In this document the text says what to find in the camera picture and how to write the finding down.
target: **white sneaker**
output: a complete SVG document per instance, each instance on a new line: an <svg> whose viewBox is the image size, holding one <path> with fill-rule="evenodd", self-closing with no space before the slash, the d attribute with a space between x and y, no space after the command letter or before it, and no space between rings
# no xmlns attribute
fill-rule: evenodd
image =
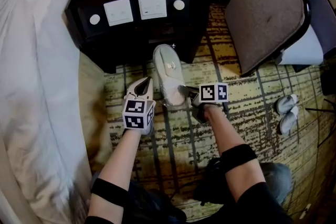
<svg viewBox="0 0 336 224"><path fill-rule="evenodd" d="M299 108L294 106L280 121L280 132L287 135L296 122L299 114Z"/></svg>
<svg viewBox="0 0 336 224"><path fill-rule="evenodd" d="M280 115L286 114L296 105L297 102L298 102L298 96L296 94L281 97L276 102L276 111Z"/></svg>
<svg viewBox="0 0 336 224"><path fill-rule="evenodd" d="M182 105L186 96L179 91L179 86L184 85L184 79L175 50L167 44L158 45L153 53L153 62L166 103L172 106Z"/></svg>

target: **black elbow strap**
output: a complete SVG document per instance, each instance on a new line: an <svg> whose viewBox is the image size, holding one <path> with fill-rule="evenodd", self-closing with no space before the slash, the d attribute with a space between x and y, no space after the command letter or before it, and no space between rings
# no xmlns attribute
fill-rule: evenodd
<svg viewBox="0 0 336 224"><path fill-rule="evenodd" d="M94 181L91 193L123 208L129 204L129 194L127 190L100 178Z"/></svg>
<svg viewBox="0 0 336 224"><path fill-rule="evenodd" d="M249 145L242 144L224 151L220 158L220 164L225 174L239 165L256 159L257 155Z"/></svg>

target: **round white knob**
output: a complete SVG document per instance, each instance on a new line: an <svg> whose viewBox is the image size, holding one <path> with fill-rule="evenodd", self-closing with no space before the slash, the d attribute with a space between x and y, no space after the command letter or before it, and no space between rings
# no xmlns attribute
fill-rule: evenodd
<svg viewBox="0 0 336 224"><path fill-rule="evenodd" d="M98 14L92 15L91 18L90 18L90 23L92 25L96 25L97 23L99 23L99 21L100 21L100 17L99 17Z"/></svg>
<svg viewBox="0 0 336 224"><path fill-rule="evenodd" d="M183 10L184 7L185 7L185 4L182 0L175 0L174 8L176 8L177 10Z"/></svg>

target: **hand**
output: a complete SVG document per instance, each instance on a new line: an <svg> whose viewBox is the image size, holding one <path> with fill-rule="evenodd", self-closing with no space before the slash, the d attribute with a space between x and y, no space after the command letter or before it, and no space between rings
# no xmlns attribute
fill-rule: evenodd
<svg viewBox="0 0 336 224"><path fill-rule="evenodd" d="M208 121L209 117L214 113L222 113L222 109L216 104L205 104L203 106L204 118Z"/></svg>

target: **patterned carpet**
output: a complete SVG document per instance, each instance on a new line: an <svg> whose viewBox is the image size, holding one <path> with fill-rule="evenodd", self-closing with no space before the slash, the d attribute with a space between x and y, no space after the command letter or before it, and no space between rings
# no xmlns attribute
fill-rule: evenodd
<svg viewBox="0 0 336 224"><path fill-rule="evenodd" d="M188 86L207 82L229 84L228 118L238 133L253 147L261 162L287 164L293 173L292 191L283 203L297 220L308 203L316 205L325 193L335 170L335 135L328 136L333 115L308 112L304 108L329 108L321 91L320 69L310 67L295 73L291 66L266 63L250 77L241 78L238 60L224 19L224 6L212 5L207 34L203 37L193 64L183 63ZM123 132L121 102L126 86L144 76L154 80L154 136L142 137L135 160L133 179L147 189L156 188L171 195L180 186L200 179L207 162L217 157L211 128L191 117L190 103L167 109L162 99L153 63L120 66L116 74L106 75L108 120L113 147ZM274 102L295 93L299 97L299 117L288 136L279 136L281 117ZM189 221L209 216L221 206L192 199L195 186L184 187L173 204L183 209Z"/></svg>

